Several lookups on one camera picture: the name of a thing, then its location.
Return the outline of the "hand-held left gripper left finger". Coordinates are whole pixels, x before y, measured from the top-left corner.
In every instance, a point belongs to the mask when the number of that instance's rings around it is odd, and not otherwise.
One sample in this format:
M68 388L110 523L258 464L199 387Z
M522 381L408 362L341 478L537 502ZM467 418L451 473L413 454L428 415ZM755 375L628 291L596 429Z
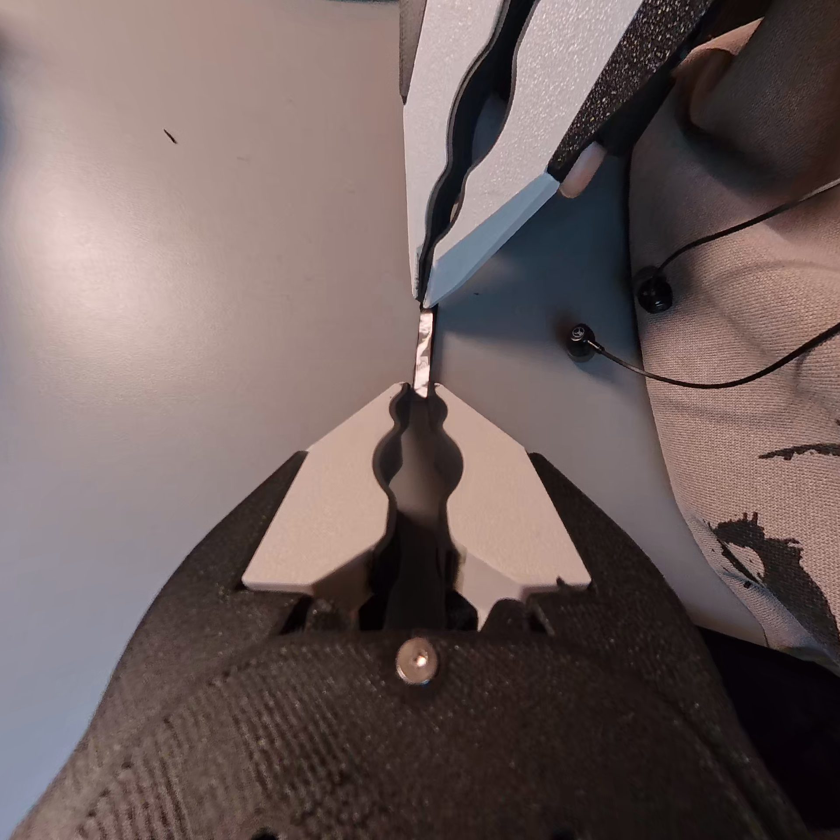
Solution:
M311 445L252 556L242 584L331 601L357 612L371 596L371 568L395 520L390 482L400 468L409 393L395 383Z

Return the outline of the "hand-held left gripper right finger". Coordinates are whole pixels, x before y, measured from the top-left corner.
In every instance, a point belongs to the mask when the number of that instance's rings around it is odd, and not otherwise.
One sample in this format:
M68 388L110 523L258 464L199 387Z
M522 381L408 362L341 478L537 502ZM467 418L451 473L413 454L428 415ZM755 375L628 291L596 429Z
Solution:
M526 449L444 386L435 395L461 463L445 507L455 590L476 609L478 627L500 601L587 589L591 575Z

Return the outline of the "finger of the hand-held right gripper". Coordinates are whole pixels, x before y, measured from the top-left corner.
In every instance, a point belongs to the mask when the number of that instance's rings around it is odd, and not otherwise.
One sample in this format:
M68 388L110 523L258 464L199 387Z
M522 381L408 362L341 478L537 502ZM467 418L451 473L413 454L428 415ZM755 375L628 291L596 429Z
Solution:
M402 2L406 217L413 295L433 192L449 161L450 117L462 83L504 17L500 1Z
M450 117L423 306L461 287L560 188L548 164L641 1L503 2Z

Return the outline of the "person's right hand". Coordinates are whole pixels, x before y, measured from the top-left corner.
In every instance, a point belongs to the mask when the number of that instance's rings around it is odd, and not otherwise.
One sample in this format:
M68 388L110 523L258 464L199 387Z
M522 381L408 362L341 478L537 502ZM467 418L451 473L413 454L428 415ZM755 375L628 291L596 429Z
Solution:
M713 2L697 35L671 73L680 128L780 183L837 172L838 2Z

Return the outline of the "black wired earphones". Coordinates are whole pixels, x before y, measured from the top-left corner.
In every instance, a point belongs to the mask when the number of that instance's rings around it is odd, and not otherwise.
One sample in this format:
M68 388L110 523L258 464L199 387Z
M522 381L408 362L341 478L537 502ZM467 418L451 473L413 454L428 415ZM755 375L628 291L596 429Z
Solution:
M795 199L788 200L781 205L775 206L757 216L751 217L745 221L740 222L717 231L713 234L708 234L703 237L695 238L687 244L682 245L677 250L672 252L661 263L654 266L647 266L636 273L638 280L636 289L636 301L649 314L658 314L670 309L673 305L673 291L666 277L665 270L671 263L676 261L679 257L699 247L717 242L718 240L727 238L731 235L739 233L743 230L761 224L774 217L780 216L799 205L802 205L815 197L828 193L837 189L839 180L834 179L828 183L818 186L816 189L799 196ZM646 371L643 368L636 367L623 359L615 356L609 352L603 345L601 345L595 337L594 331L585 323L575 324L566 334L564 344L567 354L574 362L585 362L599 355L608 361L630 371L633 374L642 376L646 380L658 382L662 384L672 385L687 390L694 391L722 391L728 390L742 385L747 385L757 382L762 378L771 375L774 372L782 370L788 364L799 360L802 356L811 351L821 347L830 340L833 340L839 334L839 324L836 323L832 327L823 330L813 338L805 341L798 348L787 353L781 359L773 362L765 368L755 373L743 376L734 381L713 382L713 383L697 383L689 381L681 381L673 379L661 374L654 374Z

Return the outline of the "thin black strip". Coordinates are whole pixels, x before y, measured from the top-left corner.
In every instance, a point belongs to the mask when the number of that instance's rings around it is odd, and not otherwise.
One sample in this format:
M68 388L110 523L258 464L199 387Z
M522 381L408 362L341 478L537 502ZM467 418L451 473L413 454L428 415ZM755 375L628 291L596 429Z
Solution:
M434 336L438 307L421 308L419 312L414 355L412 388L418 399L428 399L432 388Z

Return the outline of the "beige black printed shirt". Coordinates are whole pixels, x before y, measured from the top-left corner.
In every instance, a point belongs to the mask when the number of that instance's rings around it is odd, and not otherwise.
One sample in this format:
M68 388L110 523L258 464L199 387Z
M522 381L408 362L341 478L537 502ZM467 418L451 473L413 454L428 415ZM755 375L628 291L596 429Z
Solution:
M672 93L637 142L632 267L783 200L695 129ZM637 309L645 367L716 383L750 375L838 322L838 195L690 250L659 315ZM766 644L838 674L838 338L728 390L650 382L678 507Z

